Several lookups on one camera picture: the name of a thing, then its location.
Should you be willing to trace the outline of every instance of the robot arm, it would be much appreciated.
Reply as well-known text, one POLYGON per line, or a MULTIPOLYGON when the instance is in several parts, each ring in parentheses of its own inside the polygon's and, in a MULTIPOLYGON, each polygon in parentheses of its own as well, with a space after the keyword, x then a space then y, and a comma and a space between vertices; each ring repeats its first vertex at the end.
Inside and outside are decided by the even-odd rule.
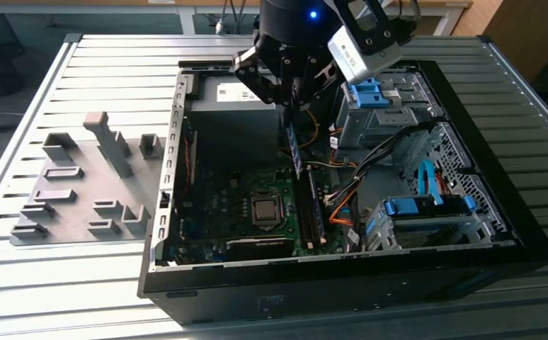
POLYGON ((263 0, 255 46, 235 55, 235 75, 264 103, 307 110, 310 102, 344 81, 372 77, 400 59, 414 21, 390 20, 378 0, 263 0), (276 82, 260 74, 260 63, 276 82))

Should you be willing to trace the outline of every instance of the white label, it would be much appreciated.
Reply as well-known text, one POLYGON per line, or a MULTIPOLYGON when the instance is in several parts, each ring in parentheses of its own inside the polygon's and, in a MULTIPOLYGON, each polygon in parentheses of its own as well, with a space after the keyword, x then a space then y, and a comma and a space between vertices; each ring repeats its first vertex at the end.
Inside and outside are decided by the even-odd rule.
POLYGON ((352 242, 356 244, 356 246, 359 245, 360 242, 360 236, 359 234, 356 234, 356 232, 354 231, 354 229, 351 229, 348 231, 348 238, 352 240, 352 242))
POLYGON ((218 101, 262 101, 243 83, 218 85, 218 101))
POLYGON ((400 97, 400 94, 396 90, 382 91, 382 93, 384 94, 384 97, 400 97))
POLYGON ((331 148, 334 148, 335 150, 338 150, 338 147, 339 147, 339 145, 338 145, 338 143, 339 143, 338 137, 331 137, 331 138, 330 138, 330 141, 331 141, 331 148))

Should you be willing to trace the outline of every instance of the open computer tower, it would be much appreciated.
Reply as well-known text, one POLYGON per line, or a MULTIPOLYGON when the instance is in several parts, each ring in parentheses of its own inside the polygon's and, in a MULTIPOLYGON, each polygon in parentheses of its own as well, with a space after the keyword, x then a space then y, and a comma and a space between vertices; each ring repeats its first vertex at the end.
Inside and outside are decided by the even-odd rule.
POLYGON ((231 68, 178 76, 139 295, 179 323, 456 299, 548 264, 435 62, 344 84, 291 129, 231 68))

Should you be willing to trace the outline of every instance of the metal table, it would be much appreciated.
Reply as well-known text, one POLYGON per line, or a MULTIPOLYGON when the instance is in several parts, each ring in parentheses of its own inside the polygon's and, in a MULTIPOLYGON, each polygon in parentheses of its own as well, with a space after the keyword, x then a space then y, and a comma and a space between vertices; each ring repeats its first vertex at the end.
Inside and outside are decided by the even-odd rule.
MULTIPOLYGON (((164 135, 178 62, 231 56, 251 42, 246 36, 67 37, 0 161, 0 338, 171 338, 242 332, 242 339, 304 334, 319 339, 546 334, 548 339, 548 267, 452 302, 182 328, 150 300, 136 297, 140 242, 24 248, 10 244, 18 209, 43 167, 47 133, 94 138, 80 127, 83 116, 104 110, 126 137, 164 135)), ((495 46, 476 38, 420 38, 404 47, 404 55, 439 62, 548 235, 548 108, 495 46)))

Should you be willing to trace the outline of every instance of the green circuit board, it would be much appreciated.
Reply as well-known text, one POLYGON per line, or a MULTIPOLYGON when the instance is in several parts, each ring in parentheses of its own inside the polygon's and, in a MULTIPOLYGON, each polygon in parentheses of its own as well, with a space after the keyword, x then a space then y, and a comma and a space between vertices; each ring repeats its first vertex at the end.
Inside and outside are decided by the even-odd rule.
MULTIPOLYGON (((327 169, 318 169, 315 177, 319 194, 328 193, 327 169)), ((343 252, 344 236, 340 226, 327 225, 327 243, 308 249, 302 240, 296 212, 292 169, 263 169, 232 172, 227 175, 208 174, 203 209, 196 216, 183 221, 187 240, 184 251, 198 263, 224 261, 226 243, 234 239, 283 237, 294 240, 294 256, 339 254, 343 252), (278 218, 270 225, 256 225, 255 201, 276 202, 278 218)))

